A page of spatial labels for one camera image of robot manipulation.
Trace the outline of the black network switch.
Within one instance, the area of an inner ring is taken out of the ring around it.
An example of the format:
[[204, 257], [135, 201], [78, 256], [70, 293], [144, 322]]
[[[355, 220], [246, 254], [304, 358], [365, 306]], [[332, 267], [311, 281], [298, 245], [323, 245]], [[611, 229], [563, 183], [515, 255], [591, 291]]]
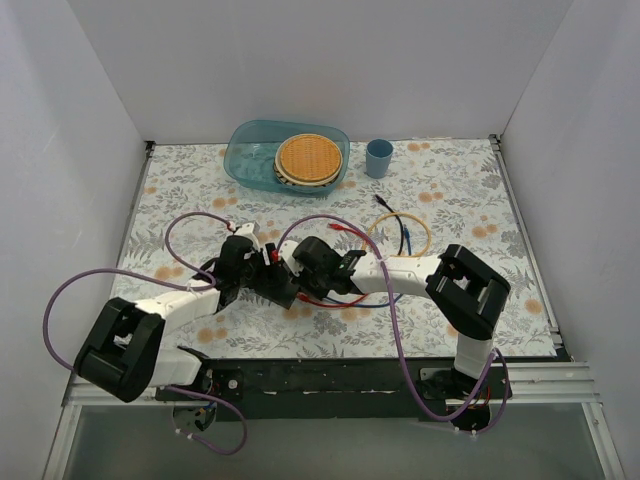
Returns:
[[285, 268], [266, 267], [253, 283], [255, 293], [284, 309], [290, 309], [297, 298], [299, 286]]

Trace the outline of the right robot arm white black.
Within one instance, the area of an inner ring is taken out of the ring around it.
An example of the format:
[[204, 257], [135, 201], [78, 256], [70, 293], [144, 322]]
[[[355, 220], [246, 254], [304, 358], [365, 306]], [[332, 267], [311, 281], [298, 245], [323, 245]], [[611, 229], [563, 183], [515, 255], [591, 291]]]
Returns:
[[391, 288], [432, 300], [458, 332], [454, 389], [471, 398], [488, 386], [485, 364], [511, 286], [467, 248], [450, 244], [439, 256], [392, 257], [381, 266], [372, 252], [341, 255], [325, 241], [308, 237], [284, 242], [279, 254], [301, 291], [316, 299], [330, 292], [361, 296]]

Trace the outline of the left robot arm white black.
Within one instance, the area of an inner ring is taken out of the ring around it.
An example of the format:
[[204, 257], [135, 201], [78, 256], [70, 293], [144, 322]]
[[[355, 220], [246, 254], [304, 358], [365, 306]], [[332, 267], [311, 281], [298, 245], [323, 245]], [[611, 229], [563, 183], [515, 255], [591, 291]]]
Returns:
[[190, 399], [205, 398], [213, 386], [206, 356], [190, 347], [163, 348], [165, 334], [224, 310], [277, 259], [273, 243], [233, 235], [183, 290], [135, 302], [110, 299], [76, 356], [76, 374], [126, 403], [148, 387], [169, 385]]

